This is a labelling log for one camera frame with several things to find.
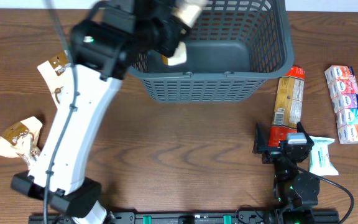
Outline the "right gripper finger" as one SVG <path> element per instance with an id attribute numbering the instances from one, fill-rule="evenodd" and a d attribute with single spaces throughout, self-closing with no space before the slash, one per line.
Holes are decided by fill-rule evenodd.
<path id="1" fill-rule="evenodd" d="M 256 124 L 255 140 L 252 152 L 254 154 L 263 154 L 267 150 L 265 131 L 261 128 L 260 124 Z"/>
<path id="2" fill-rule="evenodd" d="M 308 133 L 305 131 L 303 125 L 301 124 L 301 122 L 297 122 L 296 124 L 296 130 L 298 133 L 303 133 L 305 135 L 305 139 L 307 142 L 310 141 L 310 136 L 308 135 Z"/>

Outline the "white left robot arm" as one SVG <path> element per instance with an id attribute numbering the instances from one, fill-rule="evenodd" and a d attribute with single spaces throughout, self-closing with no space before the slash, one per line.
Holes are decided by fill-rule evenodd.
<path id="1" fill-rule="evenodd" d="M 60 105 L 35 164 L 12 178 L 16 192 L 74 223 L 106 223 L 101 184 L 85 176 L 104 114 L 139 54 L 172 57 L 204 1 L 100 1 L 62 39 L 70 66 Z"/>

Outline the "brown white snack pouch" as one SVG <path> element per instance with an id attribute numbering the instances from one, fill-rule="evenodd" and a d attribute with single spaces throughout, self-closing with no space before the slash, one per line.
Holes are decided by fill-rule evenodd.
<path id="1" fill-rule="evenodd" d="M 50 90 L 52 99 L 59 107 L 64 86 L 65 77 L 63 73 L 70 66 L 66 50 L 40 64 L 37 69 L 45 80 Z"/>
<path id="2" fill-rule="evenodd" d="M 175 1 L 169 21 L 173 28 L 169 28 L 167 52 L 161 53 L 165 65 L 174 66 L 186 62 L 185 39 L 207 2 L 207 0 Z"/>
<path id="3" fill-rule="evenodd" d="M 0 136 L 0 156 L 21 158 L 31 169 L 40 156 L 37 144 L 42 126 L 32 116 L 8 127 Z"/>

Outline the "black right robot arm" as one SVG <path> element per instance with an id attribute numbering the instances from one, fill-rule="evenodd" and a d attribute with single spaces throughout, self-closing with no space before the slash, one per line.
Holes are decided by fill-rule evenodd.
<path id="1" fill-rule="evenodd" d="M 273 196 L 280 202 L 264 215 L 265 223 L 316 222 L 312 208 L 318 204 L 320 181 L 297 166 L 308 158 L 313 146 L 301 123 L 278 146 L 269 146 L 264 132 L 256 126 L 253 153 L 262 155 L 262 163 L 273 164 Z"/>

